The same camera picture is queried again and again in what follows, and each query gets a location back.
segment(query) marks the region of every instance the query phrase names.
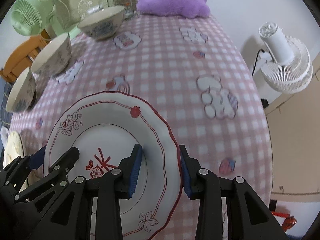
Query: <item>red rim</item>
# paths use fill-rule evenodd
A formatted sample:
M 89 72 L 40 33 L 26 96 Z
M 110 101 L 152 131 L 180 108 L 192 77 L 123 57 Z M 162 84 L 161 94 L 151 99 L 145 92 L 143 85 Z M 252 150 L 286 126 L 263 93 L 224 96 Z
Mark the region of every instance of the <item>red rim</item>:
M 146 104 L 153 110 L 153 112 L 156 114 L 156 116 L 158 116 L 158 117 L 165 123 L 165 125 L 166 125 L 167 128 L 168 128 L 169 135 L 170 135 L 171 139 L 173 140 L 174 144 L 176 145 L 176 148 L 177 148 L 178 169 L 179 169 L 179 174 L 180 174 L 180 189 L 179 189 L 179 194 L 178 194 L 177 200 L 175 201 L 175 203 L 174 203 L 174 205 L 173 205 L 173 207 L 172 207 L 172 209 L 171 209 L 171 211 L 170 211 L 170 213 L 169 213 L 169 216 L 168 216 L 167 221 L 166 221 L 166 223 L 164 224 L 164 226 L 162 226 L 160 229 L 158 229 L 156 232 L 154 232 L 154 233 L 152 234 L 152 236 L 147 239 L 147 240 L 151 240 L 156 234 L 158 234 L 161 230 L 163 230 L 163 229 L 168 225 L 168 223 L 169 223 L 169 221 L 170 221 L 170 219 L 171 219 L 171 217 L 172 217 L 172 214 L 173 214 L 175 208 L 177 207 L 178 202 L 179 202 L 180 197 L 181 197 L 181 193 L 182 193 L 182 171 L 181 171 L 181 158 L 180 158 L 179 145 L 178 145 L 176 139 L 174 138 L 173 133 L 172 133 L 172 131 L 171 131 L 171 128 L 170 128 L 169 124 L 167 123 L 167 121 L 157 112 L 157 110 L 156 110 L 150 103 L 148 103 L 146 100 L 144 100 L 144 99 L 142 99 L 142 98 L 140 98 L 140 97 L 137 97 L 137 96 L 135 96 L 135 95 L 129 95 L 129 94 L 126 94 L 126 93 L 121 92 L 121 91 L 101 91 L 101 92 L 98 92 L 98 93 L 94 93 L 94 94 L 91 94 L 91 95 L 87 95 L 87 96 L 79 99 L 78 101 L 76 101 L 74 104 L 72 104 L 66 111 L 63 112 L 63 114 L 62 114 L 61 116 L 63 116 L 71 107 L 73 107 L 76 103 L 78 103 L 78 102 L 81 101 L 82 99 L 88 98 L 88 97 L 91 97 L 91 96 L 95 96 L 95 95 L 98 95 L 98 94 L 102 94 L 102 93 L 120 93 L 120 94 L 129 96 L 129 97 L 137 98 L 137 99 L 141 100 L 142 102 L 146 103 Z M 55 125 L 53 126 L 53 128 L 52 128 L 52 130 L 51 130 L 51 132 L 50 132 L 50 136 L 51 136 L 51 134 L 52 134 L 52 132 L 53 132 L 54 127 L 55 127 L 55 126 L 57 125 L 57 123 L 59 122 L 59 120 L 60 120 L 60 119 L 58 119 L 57 122 L 55 123 Z

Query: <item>purple plush toy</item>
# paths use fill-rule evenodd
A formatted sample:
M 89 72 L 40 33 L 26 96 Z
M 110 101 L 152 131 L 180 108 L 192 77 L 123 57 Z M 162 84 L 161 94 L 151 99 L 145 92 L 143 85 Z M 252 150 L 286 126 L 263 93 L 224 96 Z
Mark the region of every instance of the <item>purple plush toy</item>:
M 208 17 L 210 9 L 206 2 L 207 0 L 139 0 L 137 10 L 158 16 Z

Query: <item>orange chair backrest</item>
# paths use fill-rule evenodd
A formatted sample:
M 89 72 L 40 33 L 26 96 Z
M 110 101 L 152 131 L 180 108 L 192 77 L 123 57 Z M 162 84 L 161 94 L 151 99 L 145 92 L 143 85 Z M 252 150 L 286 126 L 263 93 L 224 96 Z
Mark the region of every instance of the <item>orange chair backrest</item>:
M 39 35 L 32 36 L 29 40 L 18 46 L 10 55 L 0 71 L 0 75 L 6 82 L 14 82 L 27 67 L 31 67 L 40 50 L 47 45 L 47 42 Z

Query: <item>screw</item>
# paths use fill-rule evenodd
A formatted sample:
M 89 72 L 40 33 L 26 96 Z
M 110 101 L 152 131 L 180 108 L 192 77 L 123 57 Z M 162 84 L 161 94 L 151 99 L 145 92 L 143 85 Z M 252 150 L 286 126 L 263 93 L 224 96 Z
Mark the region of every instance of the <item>screw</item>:
M 112 173 L 113 175 L 118 175 L 118 174 L 120 174 L 120 172 L 121 172 L 121 170 L 118 169 L 118 168 L 113 169 L 113 170 L 111 171 L 111 173 Z
M 242 177 L 236 177 L 236 182 L 238 182 L 238 183 L 244 183 L 244 178 L 242 178 Z
M 75 179 L 75 183 L 81 183 L 81 182 L 83 182 L 83 181 L 84 181 L 84 178 L 81 177 L 81 176 L 76 177 L 76 179 Z
M 207 175 L 209 173 L 209 171 L 207 169 L 199 169 L 199 173 L 201 175 Z
M 66 182 L 65 180 L 63 180 L 63 181 L 60 182 L 60 186 L 61 186 L 61 187 L 64 187 L 65 185 L 67 185 L 67 182 Z

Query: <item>table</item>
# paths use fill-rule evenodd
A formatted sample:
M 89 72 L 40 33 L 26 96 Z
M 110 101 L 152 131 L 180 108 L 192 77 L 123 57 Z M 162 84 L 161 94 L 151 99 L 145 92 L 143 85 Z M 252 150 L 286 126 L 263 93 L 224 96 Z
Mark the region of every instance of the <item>table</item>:
M 21 134 L 28 153 L 46 144 L 59 117 L 77 100 L 125 91 L 153 105 L 203 168 L 228 179 L 244 177 L 269 204 L 272 153 L 264 110 L 249 69 L 214 17 L 137 15 L 123 22 L 114 39 L 79 35 L 72 55 L 76 67 L 58 81 L 37 76 L 38 102 L 13 115 L 10 130 Z M 43 176 L 41 168 L 37 173 Z M 182 194 L 154 239 L 194 239 L 198 207 Z

